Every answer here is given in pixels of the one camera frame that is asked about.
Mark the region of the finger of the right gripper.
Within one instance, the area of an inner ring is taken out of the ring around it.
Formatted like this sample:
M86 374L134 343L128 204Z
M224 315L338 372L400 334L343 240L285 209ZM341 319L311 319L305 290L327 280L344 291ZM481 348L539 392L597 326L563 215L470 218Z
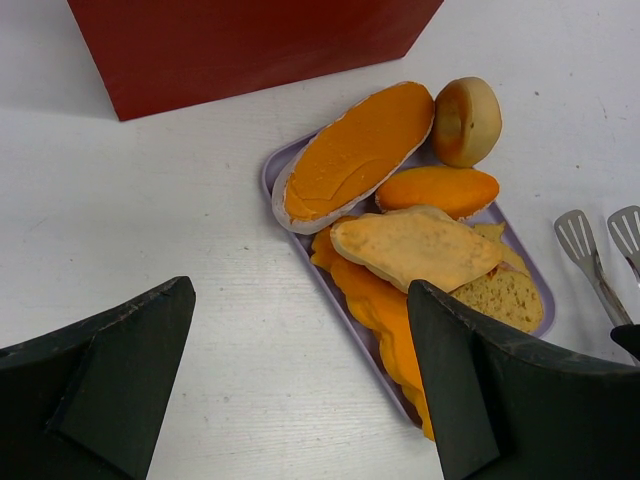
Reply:
M636 366L640 361L640 325L627 324L615 327L611 331L611 339L625 349L633 358Z

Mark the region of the toast bread slice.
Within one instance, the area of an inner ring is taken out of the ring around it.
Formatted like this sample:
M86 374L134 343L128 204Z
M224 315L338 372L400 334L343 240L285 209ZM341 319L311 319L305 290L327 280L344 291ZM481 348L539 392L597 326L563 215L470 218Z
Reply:
M342 257L403 292L414 280L451 292L489 273L503 259L497 244L427 205L341 222L332 227L330 239Z

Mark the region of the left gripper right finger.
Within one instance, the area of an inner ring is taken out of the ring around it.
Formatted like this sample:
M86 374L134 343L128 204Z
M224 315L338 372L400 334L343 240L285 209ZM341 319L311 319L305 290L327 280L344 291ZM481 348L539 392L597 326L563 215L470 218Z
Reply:
M635 479L639 371L550 344L416 280L411 334L448 479Z

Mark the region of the small oval orange bread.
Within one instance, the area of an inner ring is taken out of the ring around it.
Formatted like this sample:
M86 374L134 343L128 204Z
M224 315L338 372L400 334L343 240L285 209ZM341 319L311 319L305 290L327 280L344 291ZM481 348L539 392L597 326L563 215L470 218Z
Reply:
M475 215L491 205L500 192L491 175L471 168L423 166L393 174L375 193L382 211L429 205L454 220Z

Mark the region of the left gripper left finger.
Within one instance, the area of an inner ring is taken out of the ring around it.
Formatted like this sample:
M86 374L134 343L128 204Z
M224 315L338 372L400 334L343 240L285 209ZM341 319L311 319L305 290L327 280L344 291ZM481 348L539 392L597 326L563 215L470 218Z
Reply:
M146 478L195 302L179 276L3 348L2 478Z

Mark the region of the small round bread bun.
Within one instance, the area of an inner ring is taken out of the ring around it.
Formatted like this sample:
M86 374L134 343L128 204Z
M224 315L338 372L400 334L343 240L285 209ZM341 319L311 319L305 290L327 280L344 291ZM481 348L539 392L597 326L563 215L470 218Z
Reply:
M473 167L489 155L501 131L498 99L483 79L452 80L437 95L431 144L443 164Z

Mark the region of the metal kitchen tongs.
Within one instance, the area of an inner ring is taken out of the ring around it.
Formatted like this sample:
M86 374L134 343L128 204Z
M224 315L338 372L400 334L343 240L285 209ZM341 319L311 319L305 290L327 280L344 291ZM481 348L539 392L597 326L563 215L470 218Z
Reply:
M591 226L584 212L575 209L564 213L554 221L554 231L566 255L589 281L613 328L634 324L606 279Z

